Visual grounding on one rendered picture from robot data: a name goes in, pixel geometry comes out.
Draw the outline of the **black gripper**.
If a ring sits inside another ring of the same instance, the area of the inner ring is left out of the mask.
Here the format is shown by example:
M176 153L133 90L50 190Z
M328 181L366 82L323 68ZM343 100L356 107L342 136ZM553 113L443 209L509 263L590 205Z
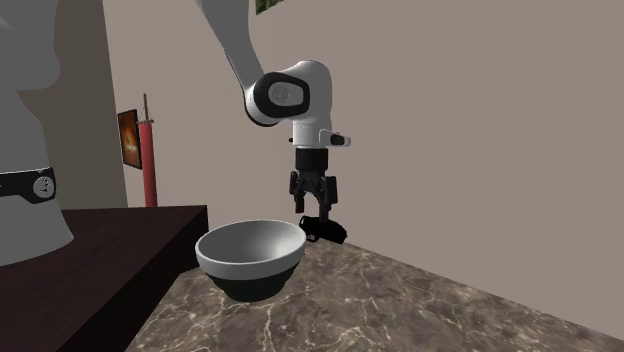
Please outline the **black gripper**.
M289 194L295 203L295 213L305 211L305 186L319 189L319 221L329 220L329 212L338 203L337 178L325 176L328 169L329 150L326 148L297 148L295 150L295 169L290 173Z

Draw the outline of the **black oblong object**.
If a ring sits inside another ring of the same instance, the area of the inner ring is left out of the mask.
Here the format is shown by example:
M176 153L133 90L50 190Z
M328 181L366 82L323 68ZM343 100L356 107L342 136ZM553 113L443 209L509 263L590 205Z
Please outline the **black oblong object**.
M331 219L322 222L318 217L302 216L299 221L299 227L305 232L307 240L310 242L325 239L337 244L343 244L347 238L346 229Z

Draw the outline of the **white bowl with black base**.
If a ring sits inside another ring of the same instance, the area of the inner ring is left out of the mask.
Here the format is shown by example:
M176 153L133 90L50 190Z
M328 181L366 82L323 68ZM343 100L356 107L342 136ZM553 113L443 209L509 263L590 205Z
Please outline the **white bowl with black base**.
M257 219L204 234L195 244L202 271L238 302L266 300L284 287L303 259L307 237L292 223Z

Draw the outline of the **red pole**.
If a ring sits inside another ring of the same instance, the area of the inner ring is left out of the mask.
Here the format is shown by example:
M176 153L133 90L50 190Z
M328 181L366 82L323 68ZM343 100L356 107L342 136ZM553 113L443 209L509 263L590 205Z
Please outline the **red pole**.
M149 108L147 94L143 94L144 118L137 122L139 127L141 156L142 156L142 175L144 187L144 199L146 207L157 207L157 186L155 173L155 159L153 146L152 125L154 120L149 116Z

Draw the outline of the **dark brown robot stand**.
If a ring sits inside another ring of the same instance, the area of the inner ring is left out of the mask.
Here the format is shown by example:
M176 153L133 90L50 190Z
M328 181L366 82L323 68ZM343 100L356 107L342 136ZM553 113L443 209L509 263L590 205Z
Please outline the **dark brown robot stand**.
M204 205L63 215L70 244L0 267L0 352L124 352L208 230Z

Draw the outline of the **dark framed orange wall picture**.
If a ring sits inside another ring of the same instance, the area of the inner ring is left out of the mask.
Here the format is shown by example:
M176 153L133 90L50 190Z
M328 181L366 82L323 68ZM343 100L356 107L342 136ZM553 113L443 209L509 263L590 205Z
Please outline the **dark framed orange wall picture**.
M136 109L117 114L122 161L125 165L142 169L141 143Z

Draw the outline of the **green wall picture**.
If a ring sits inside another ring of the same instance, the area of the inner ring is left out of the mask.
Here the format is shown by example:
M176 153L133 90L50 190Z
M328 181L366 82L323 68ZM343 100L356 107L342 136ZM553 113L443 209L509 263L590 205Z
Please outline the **green wall picture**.
M284 0L254 0L255 13L259 15L283 1Z

